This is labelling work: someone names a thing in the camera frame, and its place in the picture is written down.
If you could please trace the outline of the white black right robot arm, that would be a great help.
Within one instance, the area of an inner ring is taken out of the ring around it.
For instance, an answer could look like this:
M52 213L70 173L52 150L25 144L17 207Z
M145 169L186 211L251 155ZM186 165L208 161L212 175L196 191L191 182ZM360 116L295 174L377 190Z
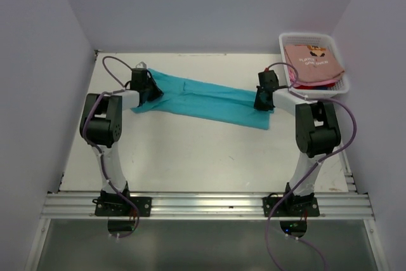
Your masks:
M279 85L272 70L260 72L258 78L254 108L262 111L279 108L295 118L295 139L300 154L280 205L288 215L298 215L314 199L315 182L324 163L322 158L333 153L341 143L336 111L331 102L312 100Z

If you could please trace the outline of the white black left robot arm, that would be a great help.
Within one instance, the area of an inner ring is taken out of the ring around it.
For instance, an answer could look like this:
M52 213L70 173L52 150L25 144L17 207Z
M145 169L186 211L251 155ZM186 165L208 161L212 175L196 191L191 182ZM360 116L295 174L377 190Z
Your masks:
M99 209L114 211L120 216L136 209L118 152L118 142L123 130L122 113L153 102L163 95L147 68L131 70L129 88L87 94L79 132L98 159L102 178L102 189L96 200Z

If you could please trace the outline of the turquoise t shirt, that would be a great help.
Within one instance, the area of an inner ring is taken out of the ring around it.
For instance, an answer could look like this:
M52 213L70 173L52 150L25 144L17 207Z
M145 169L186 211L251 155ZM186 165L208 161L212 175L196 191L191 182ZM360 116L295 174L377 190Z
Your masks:
M256 129L270 127L273 112L254 108L253 91L171 76L154 69L150 72L163 96L133 108L136 114L161 111Z

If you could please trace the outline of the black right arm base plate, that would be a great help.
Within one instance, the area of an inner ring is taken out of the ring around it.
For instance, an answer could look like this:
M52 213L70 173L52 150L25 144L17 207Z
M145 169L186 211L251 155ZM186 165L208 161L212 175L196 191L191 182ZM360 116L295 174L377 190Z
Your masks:
M282 197L268 196L262 198L263 212L265 217L269 217L273 211L274 217L318 217L320 210L315 197L311 199L286 199Z

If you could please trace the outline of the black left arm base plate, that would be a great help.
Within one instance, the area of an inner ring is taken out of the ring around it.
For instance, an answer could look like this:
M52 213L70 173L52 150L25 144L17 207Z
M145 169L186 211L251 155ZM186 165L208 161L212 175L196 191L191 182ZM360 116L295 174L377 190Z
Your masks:
M106 198L98 197L92 203L96 205L95 215L105 217L140 216L149 217L152 208L151 197L130 197L129 200L138 208L135 211L132 205L118 195L111 194Z

